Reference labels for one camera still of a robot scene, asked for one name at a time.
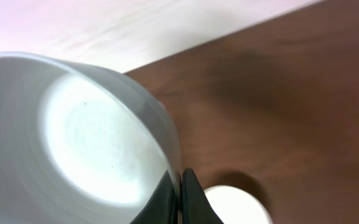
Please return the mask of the white plastic bowl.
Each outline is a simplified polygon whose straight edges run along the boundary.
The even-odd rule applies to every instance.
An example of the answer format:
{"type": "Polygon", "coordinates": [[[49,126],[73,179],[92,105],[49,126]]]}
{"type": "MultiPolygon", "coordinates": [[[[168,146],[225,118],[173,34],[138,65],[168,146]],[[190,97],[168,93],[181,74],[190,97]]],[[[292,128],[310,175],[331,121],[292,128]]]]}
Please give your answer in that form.
{"type": "Polygon", "coordinates": [[[204,192],[213,211],[224,224],[273,224],[265,206],[244,190],[217,185],[204,192]]]}

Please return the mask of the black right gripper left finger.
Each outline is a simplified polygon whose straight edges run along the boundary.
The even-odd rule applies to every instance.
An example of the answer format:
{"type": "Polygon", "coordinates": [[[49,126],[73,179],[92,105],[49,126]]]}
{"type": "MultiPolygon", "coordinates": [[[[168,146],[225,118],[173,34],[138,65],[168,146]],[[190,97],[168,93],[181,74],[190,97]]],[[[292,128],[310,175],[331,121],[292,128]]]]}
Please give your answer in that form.
{"type": "Polygon", "coordinates": [[[131,224],[178,224],[177,196],[168,171],[131,224]]]}

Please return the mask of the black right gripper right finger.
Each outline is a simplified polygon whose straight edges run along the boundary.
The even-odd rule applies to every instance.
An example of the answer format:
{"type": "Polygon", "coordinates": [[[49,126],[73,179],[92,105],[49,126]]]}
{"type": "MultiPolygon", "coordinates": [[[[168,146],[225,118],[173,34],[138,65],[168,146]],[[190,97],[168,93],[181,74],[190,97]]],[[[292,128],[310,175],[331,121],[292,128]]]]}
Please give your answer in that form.
{"type": "Polygon", "coordinates": [[[184,224],[223,224],[192,169],[185,169],[182,174],[181,199],[184,224]]]}

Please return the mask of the grey plastic bowl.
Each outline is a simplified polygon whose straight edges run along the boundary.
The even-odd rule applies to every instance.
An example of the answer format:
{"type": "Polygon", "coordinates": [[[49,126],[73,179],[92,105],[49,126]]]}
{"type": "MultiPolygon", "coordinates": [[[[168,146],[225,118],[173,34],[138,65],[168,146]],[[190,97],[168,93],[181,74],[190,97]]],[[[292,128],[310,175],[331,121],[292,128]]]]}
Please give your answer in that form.
{"type": "Polygon", "coordinates": [[[0,223],[131,223],[181,151],[162,103],[126,75],[0,53],[0,223]]]}

